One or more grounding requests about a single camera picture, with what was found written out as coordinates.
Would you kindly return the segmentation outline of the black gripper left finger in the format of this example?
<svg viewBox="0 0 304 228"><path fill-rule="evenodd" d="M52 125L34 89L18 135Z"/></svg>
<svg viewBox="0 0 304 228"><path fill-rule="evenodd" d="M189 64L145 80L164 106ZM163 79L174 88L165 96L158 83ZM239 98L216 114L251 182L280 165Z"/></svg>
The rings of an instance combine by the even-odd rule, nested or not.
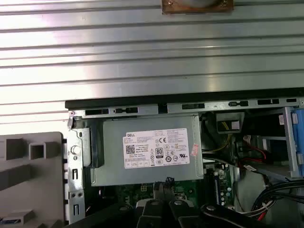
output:
<svg viewBox="0 0 304 228"><path fill-rule="evenodd" d="M116 203L68 225L69 228L160 228L164 215L165 183L153 185L153 198L140 200L136 208Z"/></svg>

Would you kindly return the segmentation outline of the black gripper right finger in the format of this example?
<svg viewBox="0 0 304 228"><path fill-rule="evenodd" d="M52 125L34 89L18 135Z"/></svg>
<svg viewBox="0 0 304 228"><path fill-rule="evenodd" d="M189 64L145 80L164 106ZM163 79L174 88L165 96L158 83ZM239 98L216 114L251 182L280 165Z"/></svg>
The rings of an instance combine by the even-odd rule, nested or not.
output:
<svg viewBox="0 0 304 228"><path fill-rule="evenodd" d="M178 228L262 228L264 223L217 204L204 204L199 209L173 197L175 182L165 182L169 191L169 208Z"/></svg>

